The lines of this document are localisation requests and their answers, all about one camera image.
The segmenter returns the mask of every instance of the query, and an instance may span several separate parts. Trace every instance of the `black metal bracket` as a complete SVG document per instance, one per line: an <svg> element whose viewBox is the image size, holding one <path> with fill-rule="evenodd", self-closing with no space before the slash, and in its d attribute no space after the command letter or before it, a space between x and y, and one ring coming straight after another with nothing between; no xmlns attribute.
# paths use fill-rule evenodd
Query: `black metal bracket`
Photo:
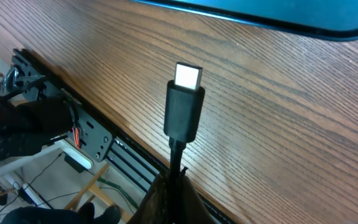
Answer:
<svg viewBox="0 0 358 224"><path fill-rule="evenodd" d="M40 97L64 96L73 103L78 112L78 126L81 129L81 148L94 160L98 162L106 160L145 193L158 173L168 172L168 167L105 117L74 89L59 79L56 74L39 62L28 50L15 49L14 53L10 72L14 72L16 69L25 77L28 77L28 73L32 77L48 77L47 81L43 83L42 91L40 88L33 88L24 92L23 95L26 100L34 101ZM67 133L67 135L73 139L72 133ZM234 223L206 198L202 195L200 197L218 223Z"/></svg>

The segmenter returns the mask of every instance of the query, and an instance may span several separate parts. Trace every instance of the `wood grain surface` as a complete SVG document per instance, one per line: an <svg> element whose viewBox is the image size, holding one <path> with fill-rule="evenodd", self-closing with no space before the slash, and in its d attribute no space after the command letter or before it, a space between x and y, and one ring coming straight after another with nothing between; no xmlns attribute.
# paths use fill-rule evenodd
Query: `wood grain surface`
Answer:
<svg viewBox="0 0 358 224"><path fill-rule="evenodd" d="M0 57L34 50L168 163L166 84L204 68L184 166L237 222L358 223L358 41L335 43L125 0L2 0Z"/></svg>

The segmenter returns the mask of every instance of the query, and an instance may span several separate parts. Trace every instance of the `black cable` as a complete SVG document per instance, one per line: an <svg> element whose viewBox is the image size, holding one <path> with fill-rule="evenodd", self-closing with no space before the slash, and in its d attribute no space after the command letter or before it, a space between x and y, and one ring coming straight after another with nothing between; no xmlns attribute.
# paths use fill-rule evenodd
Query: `black cable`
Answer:
<svg viewBox="0 0 358 224"><path fill-rule="evenodd" d="M100 189L111 189L111 190L115 190L116 192L118 192L121 195L121 197L125 200L125 203L127 203L128 208L131 210L132 214L135 214L134 211L132 211L131 206L129 205L127 199L123 196L123 194L119 190L112 188L112 187L100 187Z"/></svg>
<svg viewBox="0 0 358 224"><path fill-rule="evenodd" d="M131 206L129 205L127 199L123 196L123 194L122 194L119 190L117 190L117 189L115 189L115 188L112 188L112 187L100 187L100 189L111 189L111 190L115 190L116 192L118 192L118 193L123 197L123 199L125 200L125 203L127 203L127 205L128 205L128 207L129 207L129 209L131 210L131 212L132 212L133 214L135 214L134 211L131 209ZM54 198L52 198L52 199L47 200L47 201L44 202L44 203L41 203L41 204L37 205L36 207L41 206L41 205L43 205L43 204L46 204L47 202L50 202L50 201L52 201L52 200L55 200L55 199L58 199L58 198L61 198L61 197L66 197L66 196L70 196L70 195L73 195L73 194L77 194L78 192L73 192L73 193L70 193L70 194L65 194L65 195L61 195L61 196L54 197Z"/></svg>
<svg viewBox="0 0 358 224"><path fill-rule="evenodd" d="M2 213L2 214L0 214L0 216L7 215L7 214L9 214L9 212L7 212L7 213Z"/></svg>
<svg viewBox="0 0 358 224"><path fill-rule="evenodd" d="M49 146L49 145L52 145L53 143L55 143L55 142L57 142L57 141L59 141L59 140L62 140L62 139L65 139L65 138L67 138L68 136L65 134L65 135L63 135L63 136L59 136L59 137L56 137L56 138L54 138L54 139L51 139L51 140L48 140L48 141L46 141L43 145L44 146Z"/></svg>
<svg viewBox="0 0 358 224"><path fill-rule="evenodd" d="M46 204L46 203L48 203L48 202L50 202L50 201L52 201L52 200L55 200L55 199L58 199L58 198L61 198L61 197L66 197L66 196L69 196L69 195L77 194L78 192L73 192L73 193L70 193L70 194L65 194L65 195L61 195L61 196L54 197L54 198L52 198L52 199L47 200L47 201L44 202L44 203L41 203L41 204L39 204L39 205L36 205L36 207L41 206L41 205L43 205L43 204Z"/></svg>
<svg viewBox="0 0 358 224"><path fill-rule="evenodd" d="M34 179L32 179L32 181L28 184L28 186L27 186L25 189L23 189L23 190L26 190L28 187L30 187L31 184L32 184L39 176L41 176L41 175L44 173L44 171L45 171L46 169L48 169L61 155L62 155L62 154L60 153L60 154L56 157L56 159L54 159L49 165L47 165L47 166L42 170L42 172L41 172L40 174L38 174L37 176L35 176ZM6 207L8 207L10 204L12 204L14 201L16 201L16 199L17 199L18 197L19 197L19 195L17 195L17 196L15 197L15 199L13 199L13 201L11 201L9 204L5 205L2 209L0 209L0 212L3 211Z"/></svg>
<svg viewBox="0 0 358 224"><path fill-rule="evenodd" d="M169 137L171 148L168 217L172 223L179 222L183 213L178 185L180 162L186 143L196 139L205 96L205 89L200 87L201 74L202 68L178 62L175 79L167 83L164 133Z"/></svg>
<svg viewBox="0 0 358 224"><path fill-rule="evenodd" d="M94 175L90 170L86 170L88 173L90 173L91 175ZM131 210L131 212L133 213L133 214L135 214L134 213L134 211L132 211L132 209L131 209L131 206L129 205L129 200L128 200L128 198L127 197L125 197L125 195L119 190L119 189L115 189L115 188L113 188L113 187L100 187L100 189L113 189L113 190L115 190L116 192L118 192L123 198L124 198L124 200L125 200L125 203L127 203L127 205L128 205L128 207L129 207L129 209Z"/></svg>

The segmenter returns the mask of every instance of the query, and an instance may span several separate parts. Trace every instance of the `white object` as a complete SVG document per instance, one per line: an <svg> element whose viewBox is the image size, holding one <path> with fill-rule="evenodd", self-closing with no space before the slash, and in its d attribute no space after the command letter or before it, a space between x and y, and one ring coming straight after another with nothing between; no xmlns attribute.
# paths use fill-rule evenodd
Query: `white object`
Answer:
<svg viewBox="0 0 358 224"><path fill-rule="evenodd" d="M38 196L37 193L32 189L28 183L23 184L23 189L26 194L32 199L32 201L39 207L39 208L50 208L44 201Z"/></svg>
<svg viewBox="0 0 358 224"><path fill-rule="evenodd" d="M77 148L73 147L67 141L58 141L56 142L60 148L67 153L71 158L73 158L77 163L81 164L85 169L91 169L93 162L88 159L84 154L82 154Z"/></svg>
<svg viewBox="0 0 358 224"><path fill-rule="evenodd" d="M200 86L202 70L177 63L175 71L175 85L191 90L197 90Z"/></svg>

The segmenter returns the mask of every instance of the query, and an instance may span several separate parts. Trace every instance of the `mounting hole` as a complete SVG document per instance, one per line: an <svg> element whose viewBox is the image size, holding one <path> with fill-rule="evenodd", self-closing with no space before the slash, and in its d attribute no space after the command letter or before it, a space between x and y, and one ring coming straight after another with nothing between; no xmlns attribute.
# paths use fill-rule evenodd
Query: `mounting hole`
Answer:
<svg viewBox="0 0 358 224"><path fill-rule="evenodd" d="M94 128L94 126L93 126L89 121L87 121L86 124L87 124L89 127L91 127L92 129Z"/></svg>
<svg viewBox="0 0 358 224"><path fill-rule="evenodd" d="M80 139L80 143L82 143L84 146L86 146L86 142L84 142L84 140Z"/></svg>

